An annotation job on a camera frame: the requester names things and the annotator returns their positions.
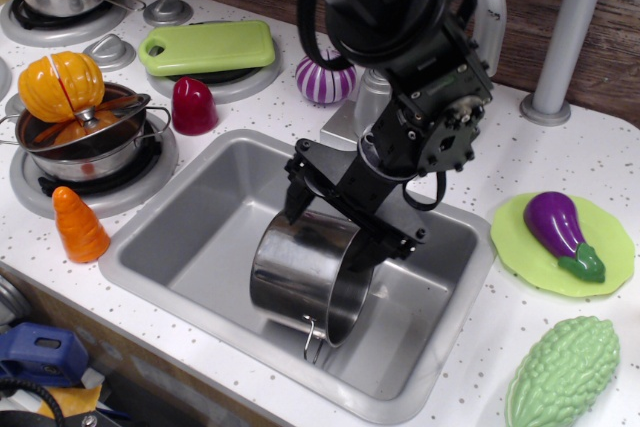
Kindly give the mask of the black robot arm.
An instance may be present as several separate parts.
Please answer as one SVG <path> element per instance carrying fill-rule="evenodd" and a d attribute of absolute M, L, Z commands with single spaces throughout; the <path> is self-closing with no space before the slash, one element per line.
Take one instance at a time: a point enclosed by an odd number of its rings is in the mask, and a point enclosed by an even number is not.
<path fill-rule="evenodd" d="M 404 259 L 425 240 L 425 203 L 408 183 L 428 174 L 437 194 L 448 171 L 474 157 L 491 100 L 488 67 L 465 29 L 477 0 L 297 0 L 305 53 L 320 66 L 376 70 L 390 100 L 354 151 L 302 139 L 287 163 L 284 213 L 297 221 L 322 198 L 358 226 L 347 266 L 359 272 Z"/>

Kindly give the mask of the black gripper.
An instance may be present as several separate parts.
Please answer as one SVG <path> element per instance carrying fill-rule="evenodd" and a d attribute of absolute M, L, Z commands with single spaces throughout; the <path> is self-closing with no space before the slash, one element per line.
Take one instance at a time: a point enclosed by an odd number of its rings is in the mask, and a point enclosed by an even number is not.
<path fill-rule="evenodd" d="M 387 258 L 405 259 L 425 242 L 422 213 L 428 206 L 410 197 L 401 179 L 372 168 L 360 151 L 300 139 L 285 170 L 290 185 L 284 214 L 290 224 L 321 198 L 361 229 L 345 254 L 348 271 L 364 272 Z"/>

